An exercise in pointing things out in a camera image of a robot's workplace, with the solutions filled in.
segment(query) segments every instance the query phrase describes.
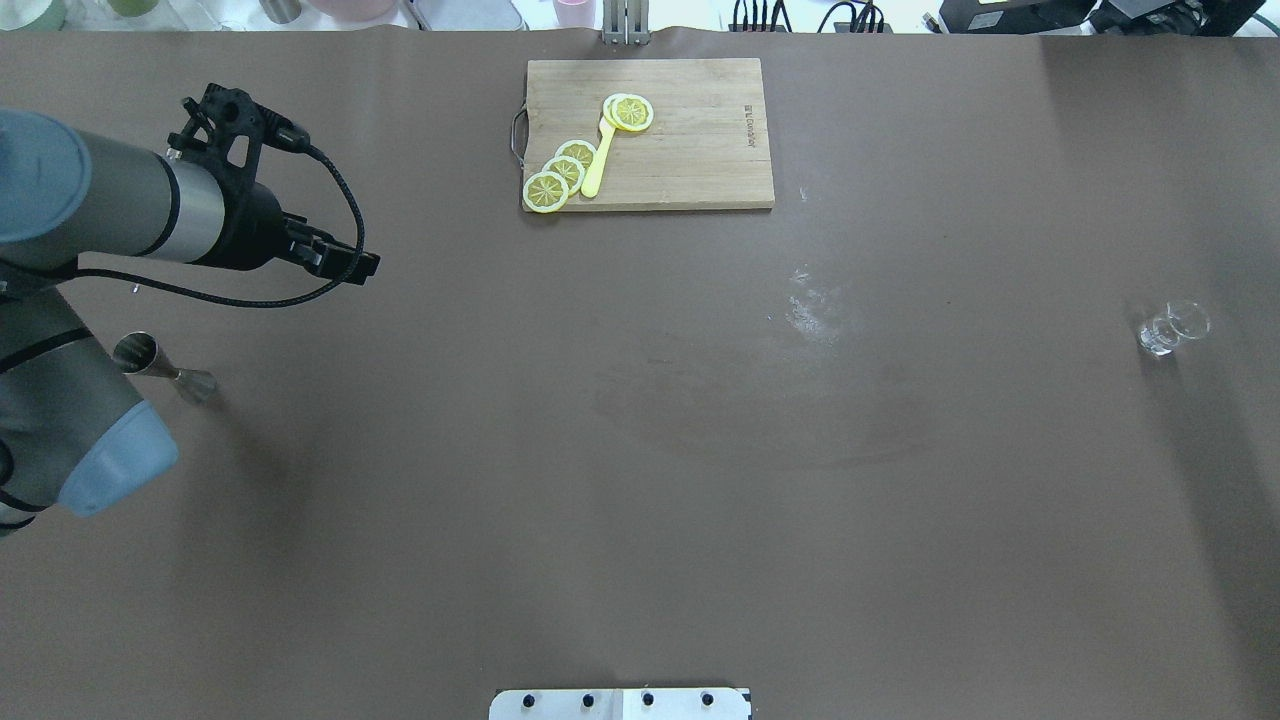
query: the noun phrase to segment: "robotic arm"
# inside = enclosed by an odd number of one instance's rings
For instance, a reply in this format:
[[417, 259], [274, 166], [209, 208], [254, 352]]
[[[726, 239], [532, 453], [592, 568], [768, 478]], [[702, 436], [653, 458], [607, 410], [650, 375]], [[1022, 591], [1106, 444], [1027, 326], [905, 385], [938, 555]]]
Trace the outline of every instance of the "robotic arm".
[[[241, 90], [210, 85], [183, 102], [186, 127], [165, 158], [33, 113], [0, 108], [0, 537], [60, 502], [92, 515], [178, 456], [155, 410], [63, 300], [86, 275], [141, 282], [224, 305], [284, 307], [344, 282], [379, 258], [337, 168], [306, 131]], [[228, 158], [247, 140], [243, 167]], [[262, 147], [325, 165], [356, 215], [356, 246], [280, 210], [257, 183]], [[273, 258], [330, 282], [278, 301], [238, 301], [124, 273], [79, 269], [84, 251], [251, 270]]]

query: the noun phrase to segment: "white label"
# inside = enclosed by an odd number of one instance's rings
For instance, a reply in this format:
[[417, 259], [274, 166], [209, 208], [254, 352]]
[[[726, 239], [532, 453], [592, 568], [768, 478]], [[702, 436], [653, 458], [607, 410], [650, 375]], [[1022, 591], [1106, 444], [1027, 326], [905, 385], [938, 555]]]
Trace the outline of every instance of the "white label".
[[980, 15], [974, 15], [973, 19], [969, 20], [969, 29], [982, 29], [984, 27], [996, 27], [996, 23], [1000, 22], [1001, 15], [1004, 15], [1004, 14], [1005, 14], [1004, 10], [996, 10], [995, 13], [983, 13]]

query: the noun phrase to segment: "clear glass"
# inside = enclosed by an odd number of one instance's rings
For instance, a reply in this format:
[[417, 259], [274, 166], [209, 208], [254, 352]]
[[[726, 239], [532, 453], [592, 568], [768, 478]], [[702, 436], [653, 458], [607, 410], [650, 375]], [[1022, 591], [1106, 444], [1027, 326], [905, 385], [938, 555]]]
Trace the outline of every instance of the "clear glass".
[[1189, 300], [1175, 300], [1144, 322], [1138, 343], [1152, 355], [1169, 355], [1175, 347], [1208, 334], [1208, 313]]

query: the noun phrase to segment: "wooden cutting board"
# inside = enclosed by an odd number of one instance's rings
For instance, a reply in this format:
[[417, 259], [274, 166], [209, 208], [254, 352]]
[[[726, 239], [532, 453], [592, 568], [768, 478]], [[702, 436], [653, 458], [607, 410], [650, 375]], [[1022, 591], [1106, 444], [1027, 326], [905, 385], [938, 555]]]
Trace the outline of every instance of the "wooden cutting board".
[[599, 145], [600, 104], [614, 92], [645, 96], [653, 124], [618, 131], [599, 195], [573, 196], [562, 213], [773, 208], [758, 58], [530, 60], [524, 179], [566, 140]]

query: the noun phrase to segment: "brown table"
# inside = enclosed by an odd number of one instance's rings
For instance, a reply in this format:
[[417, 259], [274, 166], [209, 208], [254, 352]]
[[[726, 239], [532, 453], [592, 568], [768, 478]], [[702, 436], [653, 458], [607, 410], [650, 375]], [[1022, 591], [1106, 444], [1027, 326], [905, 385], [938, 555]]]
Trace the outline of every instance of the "brown table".
[[[526, 60], [614, 56], [760, 56], [777, 208], [521, 213]], [[284, 311], [65, 288], [223, 392], [141, 378], [178, 468], [5, 541], [5, 717], [644, 683], [762, 720], [1280, 717], [1275, 41], [76, 33], [0, 68], [6, 105], [156, 149], [244, 87], [384, 256]], [[260, 179], [349, 237], [314, 163]], [[1176, 297], [1213, 334], [1146, 360]]]

